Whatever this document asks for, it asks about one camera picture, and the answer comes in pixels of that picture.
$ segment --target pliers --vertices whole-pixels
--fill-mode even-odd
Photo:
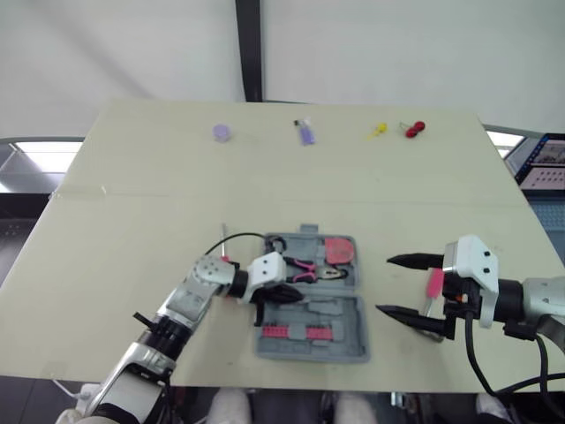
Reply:
[[[295,276],[288,276],[287,283],[308,283],[312,284],[318,280],[336,280],[345,278],[348,275],[347,270],[335,267],[318,267],[312,261],[301,261],[299,259],[283,256],[284,261],[291,267],[303,269],[305,272]]]

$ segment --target table surface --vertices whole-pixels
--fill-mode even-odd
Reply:
[[[303,147],[293,120],[310,117]],[[409,140],[399,121],[426,122]],[[379,122],[389,129],[368,140]],[[224,123],[233,138],[213,140]],[[100,381],[194,261],[229,232],[348,234],[358,243],[371,360],[264,360],[253,353],[253,307],[214,299],[172,383],[330,390],[481,391],[463,323],[435,344],[375,304],[421,308],[427,274],[386,263],[442,253],[464,234],[498,255],[501,277],[565,271],[480,122],[468,112],[375,106],[113,102],[0,289],[0,374]],[[241,238],[242,263],[260,243]],[[441,314],[440,302],[433,313]],[[565,358],[550,342],[550,370]],[[478,361],[499,388],[539,373],[534,343],[475,331]],[[554,388],[565,387],[553,382]]]

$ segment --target yellow object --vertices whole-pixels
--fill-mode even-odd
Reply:
[[[371,132],[371,134],[369,134],[367,139],[370,140],[372,137],[376,137],[380,133],[384,133],[386,130],[387,130],[387,124],[385,124],[384,122],[381,122],[375,127],[373,132]]]

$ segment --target tool case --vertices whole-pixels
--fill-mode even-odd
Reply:
[[[264,320],[256,332],[255,352],[272,360],[315,360],[323,362],[367,362],[370,358],[363,300],[355,294],[359,287],[358,252],[349,236],[318,233],[317,225],[302,225],[299,233],[269,233],[286,243],[283,256],[313,261],[327,266],[326,239],[346,239],[353,257],[346,264],[347,276],[316,283],[293,283],[304,299],[292,304],[266,303]],[[287,276],[300,274],[287,265]]]

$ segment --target purple object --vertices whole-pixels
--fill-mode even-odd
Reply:
[[[215,140],[220,143],[225,143],[231,137],[231,129],[224,124],[214,125],[212,132],[214,133]]]
[[[308,146],[309,144],[314,144],[316,142],[314,138],[314,133],[312,129],[308,125],[308,123],[304,120],[297,120],[294,121],[294,125],[297,126],[298,132],[300,133],[300,139],[302,140],[303,146]]]

